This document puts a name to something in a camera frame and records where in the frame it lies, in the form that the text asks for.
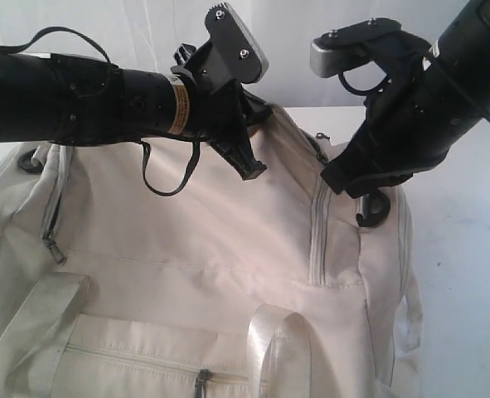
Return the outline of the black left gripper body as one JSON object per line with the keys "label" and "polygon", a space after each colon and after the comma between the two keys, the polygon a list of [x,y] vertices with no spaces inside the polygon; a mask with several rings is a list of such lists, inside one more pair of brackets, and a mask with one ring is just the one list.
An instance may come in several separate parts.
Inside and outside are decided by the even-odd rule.
{"label": "black left gripper body", "polygon": [[207,81],[188,83],[190,112],[179,136],[213,143],[218,129],[243,126],[248,129],[244,115],[244,93],[250,93],[235,79],[216,88]]}

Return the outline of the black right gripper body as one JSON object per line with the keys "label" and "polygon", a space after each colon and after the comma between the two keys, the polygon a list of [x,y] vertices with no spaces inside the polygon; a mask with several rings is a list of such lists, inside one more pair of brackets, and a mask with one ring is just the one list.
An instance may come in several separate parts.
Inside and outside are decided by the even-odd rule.
{"label": "black right gripper body", "polygon": [[459,138],[459,92],[435,62],[408,80],[393,80],[351,142],[371,146],[373,162],[412,167],[414,176],[441,164]]}

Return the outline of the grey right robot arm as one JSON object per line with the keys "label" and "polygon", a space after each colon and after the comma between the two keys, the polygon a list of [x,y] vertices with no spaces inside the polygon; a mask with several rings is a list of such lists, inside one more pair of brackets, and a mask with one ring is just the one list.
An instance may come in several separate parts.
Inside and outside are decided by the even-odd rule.
{"label": "grey right robot arm", "polygon": [[369,63],[384,79],[362,92],[366,117],[322,173],[335,193],[354,198],[435,168],[479,121],[490,123],[490,1],[467,2],[433,42],[389,18],[312,42],[311,67],[322,78]]}

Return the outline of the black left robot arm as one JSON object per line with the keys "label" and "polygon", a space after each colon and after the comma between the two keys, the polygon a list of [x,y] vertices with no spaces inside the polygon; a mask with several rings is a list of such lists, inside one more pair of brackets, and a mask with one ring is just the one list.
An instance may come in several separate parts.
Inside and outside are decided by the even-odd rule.
{"label": "black left robot arm", "polygon": [[190,177],[203,143],[244,180],[265,165],[256,159],[250,127],[271,105],[246,91],[212,42],[182,45],[170,74],[122,69],[109,59],[29,55],[0,46],[0,143],[47,141],[66,147],[137,143],[149,139],[192,145]]}

